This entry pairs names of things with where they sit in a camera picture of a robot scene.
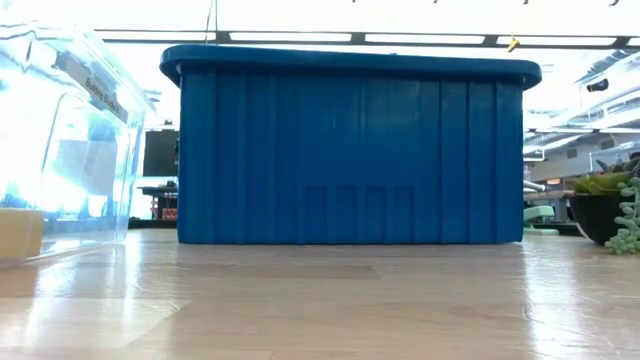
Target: bin lid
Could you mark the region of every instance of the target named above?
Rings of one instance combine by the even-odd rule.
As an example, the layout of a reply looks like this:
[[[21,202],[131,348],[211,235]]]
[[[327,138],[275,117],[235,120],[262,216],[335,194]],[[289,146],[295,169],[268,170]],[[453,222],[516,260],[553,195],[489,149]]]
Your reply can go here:
[[[501,79],[530,89],[542,81],[540,66],[531,61],[470,59],[307,50],[281,50],[219,45],[178,45],[162,53],[160,70],[180,86],[180,65],[212,67],[324,69],[363,76],[387,74],[449,78]]]

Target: black plant pot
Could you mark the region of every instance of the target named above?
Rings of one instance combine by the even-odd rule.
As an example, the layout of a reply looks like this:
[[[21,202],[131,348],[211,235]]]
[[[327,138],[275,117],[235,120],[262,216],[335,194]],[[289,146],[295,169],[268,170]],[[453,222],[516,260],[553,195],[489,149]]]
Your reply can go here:
[[[576,195],[569,199],[573,219],[582,235],[600,245],[624,228],[613,221],[617,216],[624,216],[620,209],[623,201],[630,200],[621,195]]]

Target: yellow clip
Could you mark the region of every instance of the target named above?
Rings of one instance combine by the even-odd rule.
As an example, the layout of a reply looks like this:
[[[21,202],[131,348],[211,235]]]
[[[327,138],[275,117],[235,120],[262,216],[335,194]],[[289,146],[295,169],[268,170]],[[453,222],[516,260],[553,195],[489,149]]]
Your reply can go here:
[[[518,46],[520,46],[520,40],[516,39],[515,36],[511,35],[511,42],[509,43],[507,52],[513,52],[513,50],[515,50]]]

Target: wooden floor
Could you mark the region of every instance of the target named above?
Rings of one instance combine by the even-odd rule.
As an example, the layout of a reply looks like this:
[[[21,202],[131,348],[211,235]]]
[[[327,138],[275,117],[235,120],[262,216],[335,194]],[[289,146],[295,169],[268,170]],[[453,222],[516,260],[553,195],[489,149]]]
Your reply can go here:
[[[178,245],[0,269],[0,359],[640,359],[640,256],[502,246]]]

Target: computer monitor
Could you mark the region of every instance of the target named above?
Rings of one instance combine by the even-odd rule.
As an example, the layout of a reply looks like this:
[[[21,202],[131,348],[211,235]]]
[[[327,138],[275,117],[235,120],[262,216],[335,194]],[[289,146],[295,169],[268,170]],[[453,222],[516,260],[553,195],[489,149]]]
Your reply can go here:
[[[145,136],[143,176],[178,176],[176,145],[180,132],[147,131]]]

